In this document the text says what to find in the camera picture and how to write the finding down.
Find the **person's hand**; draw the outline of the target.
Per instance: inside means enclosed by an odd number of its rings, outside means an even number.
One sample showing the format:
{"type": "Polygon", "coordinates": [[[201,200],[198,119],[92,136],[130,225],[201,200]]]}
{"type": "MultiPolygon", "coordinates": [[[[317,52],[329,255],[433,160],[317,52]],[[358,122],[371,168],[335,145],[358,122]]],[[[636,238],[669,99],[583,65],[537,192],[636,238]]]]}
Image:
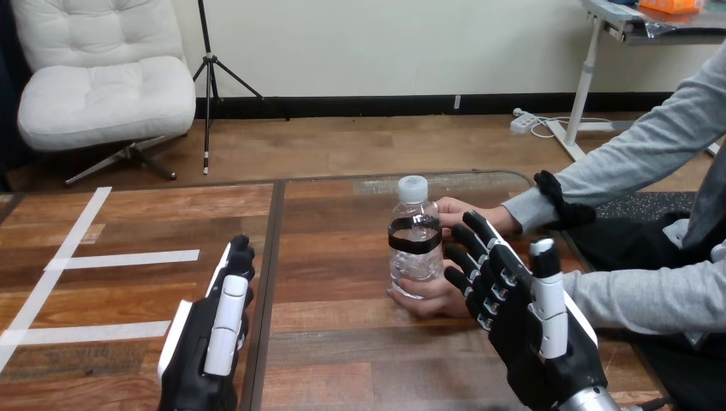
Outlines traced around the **person's hand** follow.
{"type": "Polygon", "coordinates": [[[398,306],[419,318],[470,317],[460,290],[443,277],[429,282],[403,278],[399,289],[387,289],[386,294],[398,306]]]}
{"type": "Polygon", "coordinates": [[[451,237],[451,229],[456,224],[463,223],[462,217],[469,211],[476,211],[486,218],[501,235],[515,235],[522,232],[521,225],[502,205],[485,209],[451,197],[443,197],[435,204],[442,222],[444,239],[451,237]]]}

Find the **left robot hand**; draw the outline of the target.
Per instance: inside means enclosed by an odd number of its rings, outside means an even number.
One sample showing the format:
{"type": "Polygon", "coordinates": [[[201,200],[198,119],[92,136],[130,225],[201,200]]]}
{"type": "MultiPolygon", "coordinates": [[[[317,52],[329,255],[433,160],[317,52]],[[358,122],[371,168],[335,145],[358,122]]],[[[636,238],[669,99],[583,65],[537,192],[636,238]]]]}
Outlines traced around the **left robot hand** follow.
{"type": "Polygon", "coordinates": [[[181,301],[158,362],[159,410],[235,410],[239,351],[254,298],[255,253],[240,234],[227,245],[205,296],[181,301]]]}

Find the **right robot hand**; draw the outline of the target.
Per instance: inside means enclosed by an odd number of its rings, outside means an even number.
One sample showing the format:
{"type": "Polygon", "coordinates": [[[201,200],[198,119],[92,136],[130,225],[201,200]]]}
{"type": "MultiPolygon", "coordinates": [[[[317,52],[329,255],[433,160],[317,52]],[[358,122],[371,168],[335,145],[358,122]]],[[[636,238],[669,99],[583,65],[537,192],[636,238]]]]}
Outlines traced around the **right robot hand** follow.
{"type": "Polygon", "coordinates": [[[531,410],[616,410],[593,328],[563,289],[556,243],[531,242],[529,261],[476,211],[466,212],[445,248],[445,270],[531,410]]]}

